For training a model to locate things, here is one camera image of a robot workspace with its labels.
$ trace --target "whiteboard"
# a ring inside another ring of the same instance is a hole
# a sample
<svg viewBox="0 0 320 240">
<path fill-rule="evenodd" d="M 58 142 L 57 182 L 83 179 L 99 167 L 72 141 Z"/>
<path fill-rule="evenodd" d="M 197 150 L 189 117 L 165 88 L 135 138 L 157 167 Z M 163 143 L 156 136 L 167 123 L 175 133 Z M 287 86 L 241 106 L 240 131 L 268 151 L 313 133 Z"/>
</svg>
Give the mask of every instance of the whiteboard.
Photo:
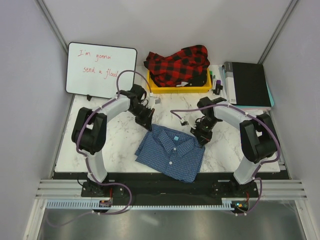
<svg viewBox="0 0 320 240">
<path fill-rule="evenodd" d="M 124 70 L 135 70 L 137 50 L 129 47 L 71 42 L 66 73 L 66 91 L 72 94 L 112 98 L 116 81 Z M 119 79 L 120 90 L 130 90 L 134 73 L 126 72 Z"/>
</svg>

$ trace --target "black base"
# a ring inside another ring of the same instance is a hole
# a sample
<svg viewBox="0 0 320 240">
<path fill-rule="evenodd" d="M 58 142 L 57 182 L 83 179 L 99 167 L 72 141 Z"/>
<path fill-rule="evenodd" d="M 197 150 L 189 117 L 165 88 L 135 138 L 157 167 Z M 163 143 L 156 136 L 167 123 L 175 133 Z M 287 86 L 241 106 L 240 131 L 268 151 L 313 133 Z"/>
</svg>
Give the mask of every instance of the black base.
<svg viewBox="0 0 320 240">
<path fill-rule="evenodd" d="M 117 182 L 128 186 L 132 192 L 133 206 L 201 206 L 221 205 L 222 198 L 246 199 L 258 197 L 256 183 L 235 189 L 230 180 L 233 173 L 198 173 L 193 183 L 184 183 L 162 173 L 109 173 L 104 183 Z M 258 173 L 256 177 L 266 179 L 289 179 L 287 171 Z M 86 173 L 55 173 L 54 179 L 87 179 Z M 82 197 L 112 197 L 114 206 L 127 205 L 128 191 L 121 186 L 101 187 L 87 180 L 83 183 Z"/>
</svg>

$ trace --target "white marble table surface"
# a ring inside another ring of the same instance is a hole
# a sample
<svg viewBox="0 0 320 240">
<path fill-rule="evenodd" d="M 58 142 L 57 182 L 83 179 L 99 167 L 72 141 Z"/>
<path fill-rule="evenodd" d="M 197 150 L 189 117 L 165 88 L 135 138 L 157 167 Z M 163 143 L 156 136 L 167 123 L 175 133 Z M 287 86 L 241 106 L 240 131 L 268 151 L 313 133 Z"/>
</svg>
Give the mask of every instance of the white marble table surface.
<svg viewBox="0 0 320 240">
<path fill-rule="evenodd" d="M 220 78 L 217 65 L 211 65 L 213 74 Z M 137 71 L 146 75 L 144 67 L 137 67 Z M 135 83 L 142 85 L 143 79 L 136 75 Z M 217 96 L 208 93 L 188 94 L 159 94 L 161 103 L 155 105 L 153 124 L 162 125 L 171 129 L 179 130 L 190 134 L 190 126 L 181 126 L 177 117 L 170 113 L 172 109 L 194 109 L 200 98 L 209 97 L 214 99 Z M 67 127 L 63 136 L 61 149 L 55 167 L 55 172 L 87 172 L 84 157 L 76 152 L 76 145 L 71 141 L 71 134 L 76 122 L 80 108 L 96 109 L 107 99 L 92 98 L 87 101 L 85 96 L 76 95 L 68 119 Z M 192 113 L 195 117 L 201 117 L 200 111 Z M 226 122 L 218 122 L 212 130 L 213 135 L 209 143 L 205 145 L 205 152 L 200 172 L 217 173 L 233 172 L 239 166 L 243 157 L 241 150 L 240 133 L 237 129 Z M 135 117 L 130 112 L 123 112 L 112 119 L 107 125 L 107 141 L 102 149 L 104 165 L 108 172 L 126 173 L 152 173 L 156 170 L 136 162 L 135 151 L 140 145 L 147 130 L 135 123 Z M 262 166 L 260 172 L 279 172 L 277 162 Z"/>
</svg>

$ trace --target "shirt collar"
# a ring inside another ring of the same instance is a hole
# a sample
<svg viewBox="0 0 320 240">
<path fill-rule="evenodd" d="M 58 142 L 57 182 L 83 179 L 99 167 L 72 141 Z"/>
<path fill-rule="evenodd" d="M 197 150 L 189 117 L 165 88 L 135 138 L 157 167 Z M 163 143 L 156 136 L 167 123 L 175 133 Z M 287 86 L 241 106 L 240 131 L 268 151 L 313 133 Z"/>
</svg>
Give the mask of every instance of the shirt collar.
<svg viewBox="0 0 320 240">
<path fill-rule="evenodd" d="M 170 153 L 174 148 L 176 148 L 180 157 L 187 154 L 195 147 L 195 142 L 192 138 L 176 146 L 164 130 L 160 132 L 158 139 L 167 153 Z"/>
</svg>

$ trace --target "whiteboard frame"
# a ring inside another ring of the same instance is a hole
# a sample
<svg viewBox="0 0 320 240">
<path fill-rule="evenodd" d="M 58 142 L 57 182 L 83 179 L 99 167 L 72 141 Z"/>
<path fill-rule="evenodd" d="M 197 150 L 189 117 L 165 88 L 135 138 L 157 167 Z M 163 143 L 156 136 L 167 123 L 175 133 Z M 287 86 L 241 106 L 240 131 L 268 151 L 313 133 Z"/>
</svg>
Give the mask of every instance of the whiteboard frame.
<svg viewBox="0 0 320 240">
<path fill-rule="evenodd" d="M 136 71 L 136 67 L 137 67 L 137 58 L 138 58 L 138 51 L 137 49 L 135 49 L 134 47 L 127 47 L 127 46 L 112 46 L 112 45 L 103 45 L 103 44 L 95 44 L 95 43 L 85 43 L 85 42 L 78 42 L 78 41 L 71 41 L 68 44 L 68 54 L 67 54 L 67 60 L 66 60 L 66 71 L 65 71 L 65 91 L 68 94 L 75 94 L 75 95 L 82 95 L 82 96 L 87 96 L 87 97 L 95 97 L 95 98 L 100 98 L 100 99 L 111 99 L 111 98 L 106 98 L 106 97 L 100 97 L 100 96 L 91 96 L 89 94 L 80 94 L 80 93 L 75 93 L 75 92 L 69 92 L 67 91 L 67 77 L 68 77 L 68 64 L 69 64 L 69 46 L 70 44 L 86 44 L 86 45 L 94 45 L 94 46 L 102 46 L 102 47 L 113 47 L 113 48 L 120 48 L 120 49 L 134 49 L 136 52 L 135 55 L 135 60 L 134 60 L 134 71 Z M 132 80 L 132 85 L 135 82 L 135 76 L 136 73 L 133 73 L 133 80 Z"/>
</svg>

